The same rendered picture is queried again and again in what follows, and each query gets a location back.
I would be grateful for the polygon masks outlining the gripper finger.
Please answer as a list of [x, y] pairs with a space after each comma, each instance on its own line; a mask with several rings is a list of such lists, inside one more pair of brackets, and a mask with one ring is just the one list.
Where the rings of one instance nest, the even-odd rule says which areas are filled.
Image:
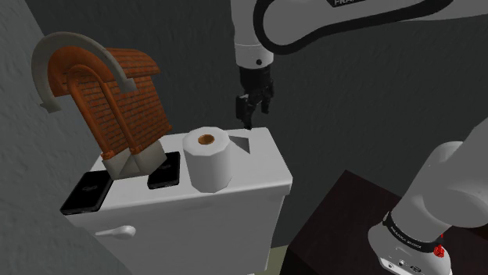
[[235, 99], [235, 115], [241, 120], [247, 130], [253, 128], [252, 116], [257, 105], [250, 99], [249, 94], [237, 96]]
[[274, 87], [266, 86], [259, 90], [261, 112], [268, 114], [271, 99], [274, 97]]

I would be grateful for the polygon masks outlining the white toilet paper roll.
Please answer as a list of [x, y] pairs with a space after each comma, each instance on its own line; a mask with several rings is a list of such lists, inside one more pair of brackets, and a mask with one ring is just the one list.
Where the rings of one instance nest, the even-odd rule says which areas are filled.
[[214, 193], [226, 188], [232, 179], [231, 141], [218, 127], [200, 127], [187, 133], [183, 152], [192, 186]]

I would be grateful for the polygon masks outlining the black phone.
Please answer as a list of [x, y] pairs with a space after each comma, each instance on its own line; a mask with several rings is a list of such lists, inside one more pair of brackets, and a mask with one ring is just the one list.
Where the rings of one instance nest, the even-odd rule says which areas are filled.
[[112, 184], [106, 170], [84, 173], [59, 211], [65, 216], [98, 212]]
[[168, 152], [167, 159], [149, 175], [147, 186], [149, 189], [168, 188], [179, 185], [180, 181], [180, 152]]

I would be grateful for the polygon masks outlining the brick arch figure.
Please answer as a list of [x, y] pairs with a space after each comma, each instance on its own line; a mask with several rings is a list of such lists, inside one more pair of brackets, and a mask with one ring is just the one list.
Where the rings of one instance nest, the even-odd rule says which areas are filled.
[[150, 175], [167, 158], [160, 139], [171, 126], [152, 80], [158, 73], [144, 52], [66, 31], [42, 38], [31, 59], [41, 107], [58, 112], [57, 99], [69, 95], [114, 180]]

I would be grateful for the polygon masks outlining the dark robot stand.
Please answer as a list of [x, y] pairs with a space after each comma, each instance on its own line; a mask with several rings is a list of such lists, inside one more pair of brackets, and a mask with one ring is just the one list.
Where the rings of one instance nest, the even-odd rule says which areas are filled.
[[[349, 171], [287, 248], [279, 275], [394, 275], [368, 243], [368, 230], [400, 197]], [[454, 275], [488, 275], [488, 225], [450, 228], [445, 235]]]

